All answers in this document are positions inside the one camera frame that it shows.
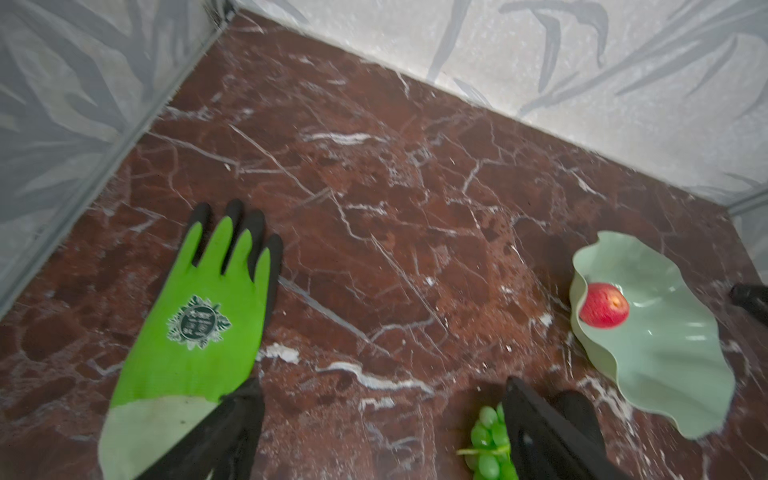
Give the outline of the red fake apple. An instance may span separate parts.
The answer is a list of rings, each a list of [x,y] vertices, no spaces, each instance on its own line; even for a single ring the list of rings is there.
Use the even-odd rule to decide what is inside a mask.
[[[616,286],[591,283],[587,287],[579,318],[593,328],[611,329],[625,322],[629,313],[629,303]]]

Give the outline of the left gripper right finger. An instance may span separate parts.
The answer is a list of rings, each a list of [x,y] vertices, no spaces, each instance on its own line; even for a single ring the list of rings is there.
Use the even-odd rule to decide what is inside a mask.
[[[607,457],[593,403],[575,390],[550,401],[521,378],[506,380],[502,407],[520,479],[625,479]]]

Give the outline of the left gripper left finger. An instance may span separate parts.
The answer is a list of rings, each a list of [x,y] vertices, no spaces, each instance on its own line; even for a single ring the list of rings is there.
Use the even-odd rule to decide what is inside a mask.
[[[248,479],[264,416],[260,382],[249,378],[139,477]]]

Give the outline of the green fake grape bunch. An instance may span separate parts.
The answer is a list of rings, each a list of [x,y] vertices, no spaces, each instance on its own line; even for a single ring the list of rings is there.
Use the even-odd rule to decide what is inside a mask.
[[[470,431],[471,445],[456,451],[474,480],[518,480],[501,404],[480,408]]]

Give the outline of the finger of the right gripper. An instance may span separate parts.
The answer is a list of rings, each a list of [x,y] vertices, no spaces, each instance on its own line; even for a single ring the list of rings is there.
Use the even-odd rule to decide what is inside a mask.
[[[731,303],[747,311],[760,324],[768,325],[768,287],[757,284],[735,284],[730,292]]]

